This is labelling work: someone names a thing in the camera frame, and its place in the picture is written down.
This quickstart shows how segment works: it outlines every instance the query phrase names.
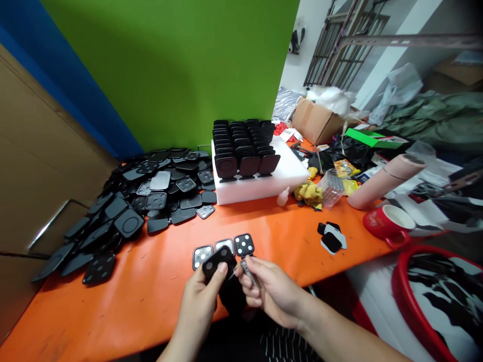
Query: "foam tray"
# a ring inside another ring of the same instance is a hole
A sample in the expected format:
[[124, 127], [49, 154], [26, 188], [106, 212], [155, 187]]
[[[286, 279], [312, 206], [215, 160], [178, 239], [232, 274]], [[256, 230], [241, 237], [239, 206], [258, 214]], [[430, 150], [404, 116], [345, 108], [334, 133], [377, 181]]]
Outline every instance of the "foam tray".
[[[218, 198], [217, 203], [219, 206], [277, 196], [287, 187], [290, 187], [289, 191], [292, 192], [297, 185], [307, 181], [309, 172], [282, 138], [273, 136], [270, 145], [273, 146], [275, 153], [281, 157], [271, 177], [240, 180], [241, 176], [236, 175], [237, 181], [220, 183], [221, 179], [218, 177], [216, 167], [213, 167], [216, 196]], [[213, 164], [215, 164], [215, 155], [215, 146], [213, 140], [211, 140]]]

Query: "pile of remote controls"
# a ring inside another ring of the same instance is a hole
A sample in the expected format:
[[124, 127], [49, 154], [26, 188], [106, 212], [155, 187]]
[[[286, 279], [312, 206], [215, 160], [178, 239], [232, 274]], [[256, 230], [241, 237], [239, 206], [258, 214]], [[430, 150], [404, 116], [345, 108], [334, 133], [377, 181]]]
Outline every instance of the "pile of remote controls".
[[213, 126], [215, 168], [221, 183], [271, 176], [280, 155], [270, 146], [275, 124], [248, 119], [245, 122], [216, 120]]
[[187, 148], [157, 150], [125, 160], [112, 171], [95, 203], [65, 233], [64, 246], [32, 282], [55, 270], [64, 277], [88, 264], [83, 283], [104, 283], [113, 272], [115, 254], [126, 241], [140, 236], [146, 216], [149, 235], [196, 214], [206, 219], [216, 203], [211, 167], [206, 151]]
[[215, 243], [215, 253], [211, 245], [197, 247], [193, 251], [193, 270], [201, 266], [205, 274], [205, 283], [208, 284], [218, 268], [218, 264], [226, 262], [228, 265], [228, 273], [225, 281], [220, 289], [220, 301], [225, 306], [230, 315], [239, 315], [247, 305], [242, 285], [235, 277], [234, 271], [236, 267], [235, 253], [242, 257], [240, 264], [252, 278], [255, 285], [258, 285], [255, 277], [250, 273], [243, 258], [247, 255], [253, 255], [255, 246], [252, 236], [248, 233], [235, 236], [234, 248], [232, 239], [224, 239]]

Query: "yellow cloth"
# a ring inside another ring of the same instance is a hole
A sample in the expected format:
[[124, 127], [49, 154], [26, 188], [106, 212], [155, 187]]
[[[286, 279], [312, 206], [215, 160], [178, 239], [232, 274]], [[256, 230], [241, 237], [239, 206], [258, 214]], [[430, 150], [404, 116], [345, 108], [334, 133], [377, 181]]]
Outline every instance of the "yellow cloth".
[[312, 181], [297, 186], [293, 193], [297, 201], [304, 200], [307, 205], [322, 210], [322, 188], [318, 188]]

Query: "green box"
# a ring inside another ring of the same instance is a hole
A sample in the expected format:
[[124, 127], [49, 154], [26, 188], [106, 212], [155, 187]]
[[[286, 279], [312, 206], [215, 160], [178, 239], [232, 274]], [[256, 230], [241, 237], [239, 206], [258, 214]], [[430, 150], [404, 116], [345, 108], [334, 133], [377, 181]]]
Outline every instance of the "green box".
[[381, 141], [374, 137], [385, 137], [376, 132], [372, 131], [359, 131], [353, 128], [349, 128], [346, 132], [346, 136], [352, 137], [362, 143], [370, 147], [379, 147], [379, 148], [399, 148], [402, 143], [399, 142], [388, 142], [388, 141]]

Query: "orange table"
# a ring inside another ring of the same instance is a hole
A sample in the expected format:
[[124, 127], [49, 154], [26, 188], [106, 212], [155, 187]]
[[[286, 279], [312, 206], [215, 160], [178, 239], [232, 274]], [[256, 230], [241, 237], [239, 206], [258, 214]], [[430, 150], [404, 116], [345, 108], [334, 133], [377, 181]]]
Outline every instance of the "orange table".
[[[1, 361], [106, 361], [167, 341], [174, 329], [185, 281], [192, 275], [193, 249], [251, 233], [255, 255], [280, 266], [301, 286], [391, 252], [362, 226], [364, 212], [343, 198], [332, 210], [299, 208], [290, 197], [215, 206], [206, 220], [196, 217], [137, 242], [117, 255], [111, 280], [88, 288], [83, 271], [53, 275], [0, 348]], [[347, 250], [330, 255], [320, 245], [319, 222], [335, 222]], [[214, 320], [227, 316], [218, 301]]]

